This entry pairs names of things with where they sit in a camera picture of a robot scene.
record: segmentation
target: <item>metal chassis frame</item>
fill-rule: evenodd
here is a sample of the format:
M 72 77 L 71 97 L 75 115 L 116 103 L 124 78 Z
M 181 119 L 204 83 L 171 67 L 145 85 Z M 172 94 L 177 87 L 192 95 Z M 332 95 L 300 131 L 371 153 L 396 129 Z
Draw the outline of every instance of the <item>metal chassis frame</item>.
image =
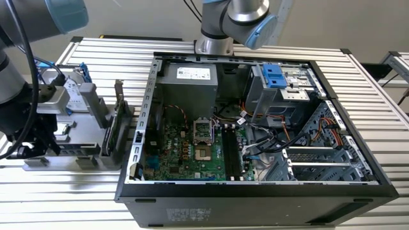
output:
M 149 111 L 149 100 L 152 99 L 152 93 L 155 88 L 155 79 L 156 79 L 156 71 L 159 71 L 159 67 L 161 65 L 161 61 L 167 59 L 179 59 L 185 60 L 187 54 L 167 54 L 167 53 L 155 53 L 155 56 L 160 56 L 155 58 L 152 62 L 152 69 L 149 73 L 148 78 L 148 86 L 147 86 L 147 93 L 144 96 L 143 101 L 143 110 L 141 110 L 141 118 L 139 122 L 143 122 L 143 125 L 147 124 L 148 119 L 148 111 Z M 197 61 L 205 61 L 205 62 L 225 62 L 233 61 L 236 64 L 251 64 L 252 61 L 293 61 L 288 59 L 273 59 L 273 58 L 248 58 L 248 57 L 219 57 L 212 55 L 197 55 L 196 56 Z M 348 113 L 341 106 L 337 95 L 333 91 L 332 86 L 328 83 L 327 78 L 324 77 L 324 74 L 316 64 L 315 61 L 309 60 L 297 60 L 300 63 L 309 64 L 316 76 L 319 77 L 319 80 L 321 82 L 321 85 L 324 86 L 327 90 L 328 100 L 332 101 L 336 110 L 339 111 L 340 117 L 344 120 L 345 126 L 349 130 L 349 135 L 355 138 L 357 145 L 360 146 L 363 153 L 367 157 L 367 162 L 371 165 L 375 175 L 377 177 L 377 180 L 380 181 L 380 185 L 363 185 L 363 186 L 351 186 L 351 185 L 336 185 L 331 184 L 329 182 L 315 182 L 313 185 L 311 184 L 303 184 L 303 183 L 295 183 L 287 182 L 281 184 L 280 182 L 275 183 L 260 183 L 257 185 L 253 184 L 243 184 L 240 182 L 236 182 L 236 185 L 240 185 L 240 190 L 236 189 L 236 186 L 232 184 L 175 184 L 175 183 L 159 183 L 159 184 L 129 184 L 129 171 L 132 163 L 136 162 L 136 159 L 139 159 L 140 154 L 136 154 L 136 152 L 141 153 L 143 148 L 143 140 L 141 142 L 136 143 L 133 142 L 132 145 L 132 151 L 129 155 L 128 161 L 124 162 L 120 180 L 119 180 L 119 186 L 116 191 L 116 202 L 128 204 L 127 207 L 129 210 L 135 209 L 136 206 L 129 201 L 132 200 L 145 200 L 148 199 L 149 202 L 156 202 L 156 200 L 163 199 L 165 197 L 208 197 L 209 194 L 212 194 L 212 197 L 208 199 L 212 200 L 217 197 L 248 197 L 248 194 L 252 194 L 252 197 L 295 197 L 301 196 L 305 197 L 305 199 L 309 199 L 312 197 L 333 197 L 337 199 L 337 197 L 348 196 L 348 197 L 365 197 L 365 199 L 375 201 L 375 197 L 381 198 L 381 201 L 379 200 L 375 203 L 368 203 L 365 206 L 360 207 L 355 211 L 351 211 L 348 214 L 340 216 L 337 219 L 333 219 L 331 222 L 325 223 L 325 225 L 336 225 L 344 221 L 347 221 L 349 218 L 352 218 L 352 215 L 357 215 L 357 213 L 364 213 L 365 211 L 373 209 L 375 207 L 388 203 L 393 199 L 397 198 L 399 194 L 397 191 L 380 167 L 380 164 L 377 163 L 377 160 L 375 159 L 375 156 L 356 130 L 356 127 L 348 117 Z M 137 125 L 137 130 L 140 129 L 140 132 L 144 131 L 143 125 Z

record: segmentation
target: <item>wire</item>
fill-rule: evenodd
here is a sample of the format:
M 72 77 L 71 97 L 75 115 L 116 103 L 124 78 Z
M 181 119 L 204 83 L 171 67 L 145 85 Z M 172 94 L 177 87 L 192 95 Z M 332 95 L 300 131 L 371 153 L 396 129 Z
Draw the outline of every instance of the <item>wire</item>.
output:
M 317 134 L 316 134 L 316 136 L 313 137 L 313 141 L 316 141 L 316 140 L 319 139 L 320 135 L 321 135 L 321 131 L 323 131 L 323 121 L 327 122 L 327 125 L 335 125 L 335 124 L 336 124 L 335 120 L 332 120 L 331 118 L 321 117 L 320 120 L 319 120 L 319 130 L 317 130 Z M 331 133 L 332 133 L 333 138 L 335 138 L 335 140 L 336 140 L 336 142 L 337 142 L 337 145 L 340 145 L 340 146 L 344 145 L 344 142 L 343 142 L 343 139 L 341 139 L 339 133 L 337 133 L 333 129 L 331 129 Z
M 213 116 L 215 116 L 219 120 L 221 120 L 221 121 L 231 121 L 231 122 L 236 121 L 236 120 L 232 120 L 232 119 L 220 118 L 219 116 L 216 116 L 216 114 L 213 114 Z
M 193 3 L 193 0 L 191 0 L 191 2 L 192 2 L 192 5 L 193 5 L 193 7 L 195 7 L 195 10 L 197 11 L 197 14 L 199 14 L 200 17 L 201 17 L 203 15 L 200 14 L 200 11 L 199 11 L 197 8 L 196 8 L 196 5 L 195 5 L 195 3 Z
M 260 175 L 261 175 L 261 173 L 263 173 L 267 169 L 269 169 L 271 166 L 273 166 L 273 164 L 269 164 L 268 167 L 265 167 L 264 170 L 261 170 L 261 172 L 257 174 L 257 180 L 259 180 L 259 181 L 261 181 L 261 180 L 260 180 Z
M 181 113 L 184 115 L 184 120 L 185 120 L 185 128 L 188 128 L 188 118 L 187 118 L 185 111 L 177 105 L 168 105 L 168 106 L 165 106 L 165 109 L 167 108 L 176 108 L 176 109 L 179 109 L 181 111 Z
M 399 100 L 397 105 L 401 105 L 401 103 L 404 102 L 405 98 L 407 98 L 407 96 L 403 96 L 401 100 Z
M 22 50 L 23 53 L 26 53 L 26 50 L 24 50 L 24 48 L 23 48 L 22 46 L 18 46 L 18 48 Z M 43 62 L 44 64 L 47 64 L 49 67 L 52 67 L 52 68 L 57 71 L 59 74 L 64 75 L 63 72 L 61 72 L 61 70 L 60 70 L 60 68 L 59 68 L 55 64 L 52 64 L 49 61 L 41 59 L 41 58 L 37 57 L 37 56 L 33 56 L 33 59 L 36 59 L 37 61 L 40 61 L 40 62 Z
M 396 74 L 396 75 L 385 82 L 385 84 L 383 84 L 381 87 L 384 87 L 397 76 L 399 76 L 399 74 Z
M 249 113 L 249 112 L 245 110 L 245 104 L 244 104 L 244 102 L 241 102 L 240 106 L 241 106 L 243 111 L 245 111 L 245 112 L 248 113 L 249 116 L 253 116 L 253 113 Z M 289 141 L 291 138 L 289 138 L 289 134 L 288 134 L 288 131 L 287 131 L 287 126 L 285 126 L 285 116 L 284 116 L 284 115 L 267 115 L 267 116 L 269 116 L 269 117 L 280 117 L 280 118 L 281 118 L 283 129 L 284 129 L 284 132 L 285 132 L 285 135 L 287 135 L 287 140 Z
M 0 160 L 11 156 L 14 152 L 16 151 L 16 149 L 20 147 L 28 135 L 28 132 L 32 128 L 32 124 L 36 119 L 36 114 L 37 114 L 36 111 L 37 111 L 37 105 L 39 105 L 39 80 L 37 80 L 39 71 L 37 71 L 37 67 L 36 67 L 35 59 L 32 55 L 32 47 L 31 47 L 31 44 L 27 38 L 27 34 L 26 34 L 26 30 L 24 30 L 24 26 L 20 20 L 20 17 L 18 15 L 15 4 L 12 0 L 6 0 L 6 2 L 7 2 L 8 9 L 11 10 L 11 13 L 12 13 L 14 21 L 15 21 L 16 28 L 20 34 L 20 38 L 23 41 L 23 46 L 24 46 L 24 49 L 27 50 L 26 56 L 27 56 L 28 65 L 31 67 L 31 73 L 32 73 L 32 106 L 31 106 L 28 119 L 23 127 L 20 136 L 18 140 L 15 141 L 15 143 L 12 144 L 12 146 L 10 147 L 10 149 L 7 150 L 7 153 L 0 156 Z
M 311 136 L 308 133 L 300 133 L 289 142 L 287 142 L 285 144 L 283 144 L 280 147 L 275 148 L 275 149 L 264 149 L 263 151 L 260 151 L 259 153 L 251 155 L 251 156 L 257 156 L 263 153 L 276 153 L 276 152 L 280 152 L 281 150 L 284 150 L 288 146 L 292 146 L 300 139 L 301 137 L 305 137 L 307 138 L 307 145 L 305 146 L 309 146 L 309 143 L 311 143 Z
M 185 2 L 187 7 L 189 8 L 189 10 L 192 11 L 195 17 L 197 18 L 197 20 L 199 20 L 200 22 L 203 22 L 203 20 L 200 20 L 199 16 L 196 15 L 196 13 L 195 13 L 192 7 L 191 7 L 189 4 L 187 3 L 187 0 L 184 0 L 184 2 Z

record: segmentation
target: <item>black cable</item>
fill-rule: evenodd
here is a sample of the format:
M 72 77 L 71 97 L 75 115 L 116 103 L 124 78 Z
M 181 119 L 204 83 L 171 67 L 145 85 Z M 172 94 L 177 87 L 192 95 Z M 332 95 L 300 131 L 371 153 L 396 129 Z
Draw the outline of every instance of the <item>black cable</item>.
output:
M 275 149 L 264 149 L 263 151 L 260 151 L 259 153 L 251 155 L 251 156 L 257 156 L 263 153 L 276 153 L 276 152 L 280 152 L 281 150 L 284 150 L 288 146 L 292 146 L 297 140 L 301 138 L 301 137 L 305 137 L 307 138 L 307 146 L 309 145 L 309 142 L 308 140 L 311 140 L 311 136 L 308 133 L 300 133 L 289 142 L 287 142 L 285 144 L 283 144 L 280 147 L 275 148 Z
M 396 75 L 385 82 L 385 84 L 383 84 L 381 87 L 384 87 L 397 76 L 399 76 L 399 74 L 396 74 Z
M 187 0 L 184 0 L 184 2 L 185 2 L 187 7 L 189 8 L 189 10 L 192 11 L 195 17 L 197 18 L 197 20 L 199 20 L 200 22 L 203 22 L 203 20 L 200 20 L 199 16 L 196 15 L 196 13 L 195 13 L 192 7 L 191 7 L 189 4 L 187 3 Z
M 18 46 L 18 48 L 22 50 L 23 53 L 26 53 L 26 50 L 22 46 Z M 55 64 L 52 64 L 49 61 L 44 60 L 43 58 L 37 56 L 33 56 L 33 59 L 47 64 L 49 67 L 52 67 L 57 71 L 59 74 L 64 75 L 60 68 Z
M 399 101 L 397 105 L 401 105 L 401 103 L 404 102 L 405 98 L 407 98 L 407 97 L 403 96 L 403 98 L 401 98 L 401 100 Z
M 192 5 L 193 5 L 193 7 L 195 7 L 195 10 L 197 11 L 197 14 L 199 14 L 200 17 L 201 17 L 203 15 L 200 14 L 200 11 L 199 11 L 197 8 L 196 8 L 196 5 L 195 5 L 195 3 L 193 3 L 193 0 L 191 0 L 191 2 L 192 2 Z
M 28 119 L 27 119 L 27 122 L 23 128 L 23 131 L 20 133 L 20 136 L 18 140 L 15 141 L 14 145 L 11 146 L 11 148 L 8 149 L 7 153 L 0 156 L 0 160 L 7 158 L 10 155 L 12 155 L 16 149 L 20 147 L 28 135 L 28 132 L 32 128 L 32 124 L 35 122 L 36 115 L 37 115 L 36 111 L 37 111 L 37 105 L 39 105 L 39 80 L 37 80 L 39 71 L 37 71 L 37 67 L 36 67 L 35 59 L 32 55 L 32 47 L 31 47 L 31 44 L 27 38 L 22 20 L 18 15 L 15 4 L 12 0 L 6 0 L 6 2 L 7 2 L 8 9 L 11 10 L 11 13 L 12 13 L 14 21 L 15 21 L 16 28 L 20 34 L 20 38 L 23 41 L 23 46 L 24 46 L 24 49 L 27 50 L 26 56 L 27 56 L 28 65 L 31 67 L 31 73 L 32 73 L 32 107 L 31 107 Z

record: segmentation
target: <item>slotted aluminum surface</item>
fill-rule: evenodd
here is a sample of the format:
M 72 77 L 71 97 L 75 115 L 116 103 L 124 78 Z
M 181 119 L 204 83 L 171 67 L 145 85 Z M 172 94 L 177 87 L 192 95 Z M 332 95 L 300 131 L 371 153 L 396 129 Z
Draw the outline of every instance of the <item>slotted aluminum surface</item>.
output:
M 353 56 L 339 49 L 267 46 L 249 50 L 237 45 L 235 50 L 237 56 L 317 61 L 401 194 L 401 198 L 349 220 L 336 230 L 409 229 L 408 117 L 388 102 L 388 95 L 375 86 Z M 108 104 L 115 101 L 115 79 L 124 80 L 125 98 L 137 107 L 136 122 L 155 51 L 192 53 L 193 44 L 84 38 L 80 43 L 69 44 L 59 63 L 88 64 L 97 93 Z M 3 137 L 3 153 L 8 145 Z M 26 172 L 22 165 L 23 161 L 0 161 L 2 229 L 139 228 L 125 206 L 113 202 L 119 172 Z

